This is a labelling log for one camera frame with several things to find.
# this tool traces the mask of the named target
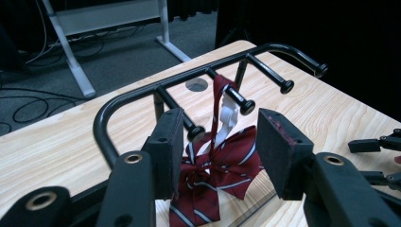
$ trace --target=red striped tie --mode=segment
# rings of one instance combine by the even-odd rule
[[[223,76],[215,77],[212,131],[199,142],[189,143],[185,149],[187,157],[182,160],[179,195],[170,204],[170,226],[199,226],[220,220],[218,189],[243,200],[248,186],[262,169],[255,150],[255,126],[237,132],[213,148],[212,138],[218,131],[219,100],[227,84],[236,87]],[[198,155],[209,141],[211,150]]]

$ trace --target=black curtain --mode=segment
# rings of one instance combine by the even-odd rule
[[[0,23],[0,70],[27,73],[28,69],[17,52],[14,42]]]
[[[18,49],[39,51],[44,29],[34,0],[0,0],[0,24]]]
[[[175,17],[186,20],[197,12],[209,14],[217,11],[218,0],[167,0],[167,7],[169,21],[173,21]]]
[[[322,81],[401,121],[401,1],[220,0],[216,45],[239,28],[254,44],[290,44],[327,63]]]

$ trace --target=wooden table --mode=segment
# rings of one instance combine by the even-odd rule
[[[3,216],[18,199],[37,188],[60,185],[67,187],[71,195],[76,195],[108,178],[110,170],[92,133],[95,115],[105,102],[154,81],[252,47],[253,44],[244,41],[229,44],[0,137],[0,215]],[[258,58],[283,78],[294,80],[295,87],[289,94],[281,95],[273,82],[249,65],[240,92],[247,99],[254,100],[256,108],[271,109],[285,115],[314,142],[315,153],[336,152],[348,158],[360,170],[380,170],[385,175],[399,171],[400,165],[393,161],[397,152],[383,149],[378,153],[352,154],[347,143],[354,139],[391,134],[393,129],[401,128],[400,122],[270,53],[261,54]],[[234,79],[236,68],[237,63],[218,72]],[[168,91],[196,124],[210,130],[212,81],[207,76],[202,78],[209,84],[204,92],[191,92],[184,84]],[[119,109],[111,118],[109,135],[120,153],[139,150],[151,134],[155,126],[152,103],[151,96],[145,97]],[[256,120],[257,109],[247,116],[240,116],[234,131],[255,125]],[[391,191],[388,187],[378,188],[401,198],[399,192]],[[301,201],[280,201],[274,195],[269,178],[262,171],[251,184],[244,201],[219,192],[221,221],[212,225],[306,225]],[[156,201],[158,226],[168,225],[168,205],[168,201]]]

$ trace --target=clamp jaw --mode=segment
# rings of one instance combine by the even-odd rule
[[[401,192],[401,172],[384,176],[380,171],[360,171],[371,185],[388,186]]]
[[[401,151],[401,129],[395,129],[393,134],[380,136],[379,139],[353,140],[348,147],[351,153],[379,152],[380,147]]]
[[[313,143],[283,115],[259,109],[256,150],[279,198],[305,195],[309,226],[400,226],[401,200],[374,190],[346,158],[314,154]]]

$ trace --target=white metal frame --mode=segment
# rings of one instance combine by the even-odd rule
[[[60,39],[70,70],[85,97],[95,96],[96,91],[75,58],[67,35],[160,17],[162,36],[156,37],[157,41],[181,61],[191,60],[169,40],[166,0],[132,0],[58,12],[53,10],[49,0],[42,1]]]

